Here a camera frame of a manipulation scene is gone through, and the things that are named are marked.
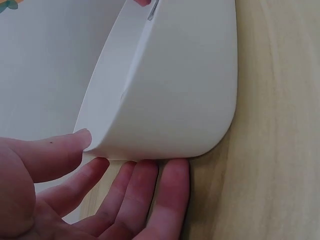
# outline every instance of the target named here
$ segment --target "wooden table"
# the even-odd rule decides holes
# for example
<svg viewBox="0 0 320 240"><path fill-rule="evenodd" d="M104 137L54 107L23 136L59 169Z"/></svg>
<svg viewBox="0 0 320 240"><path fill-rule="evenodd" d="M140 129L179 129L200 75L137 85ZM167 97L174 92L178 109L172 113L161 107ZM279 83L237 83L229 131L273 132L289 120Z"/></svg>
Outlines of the wooden table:
<svg viewBox="0 0 320 240"><path fill-rule="evenodd" d="M191 160L183 239L320 239L320 0L236 0L238 103ZM87 196L92 215L117 174Z"/></svg>

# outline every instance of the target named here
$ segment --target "human hand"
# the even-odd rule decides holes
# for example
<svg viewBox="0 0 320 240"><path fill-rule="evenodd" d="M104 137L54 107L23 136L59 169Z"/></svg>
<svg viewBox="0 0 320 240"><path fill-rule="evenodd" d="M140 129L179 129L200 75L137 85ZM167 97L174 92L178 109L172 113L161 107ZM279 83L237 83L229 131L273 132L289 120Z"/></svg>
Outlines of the human hand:
<svg viewBox="0 0 320 240"><path fill-rule="evenodd" d="M97 213L75 224L73 211L109 166L96 158L63 184L36 196L34 183L60 178L79 166L91 142L87 130L40 141L0 138L0 239L16 240L176 240L189 198L189 164L165 166L156 204L146 224L158 167L154 161L125 163Z"/></svg>
<svg viewBox="0 0 320 240"><path fill-rule="evenodd" d="M135 0L141 6L147 6L151 3L151 0Z"/></svg>

